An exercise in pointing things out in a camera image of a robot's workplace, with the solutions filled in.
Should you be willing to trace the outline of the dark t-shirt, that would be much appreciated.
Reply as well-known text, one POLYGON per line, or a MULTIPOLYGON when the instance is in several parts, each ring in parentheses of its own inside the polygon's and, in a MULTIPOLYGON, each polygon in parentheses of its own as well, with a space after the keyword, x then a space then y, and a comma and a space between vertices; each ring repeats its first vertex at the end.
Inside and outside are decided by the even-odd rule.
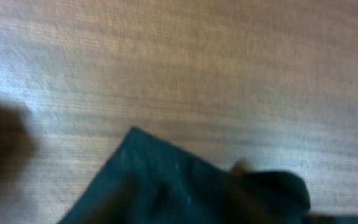
POLYGON ((294 173, 221 170, 132 128, 62 223, 358 223, 310 208, 294 173))

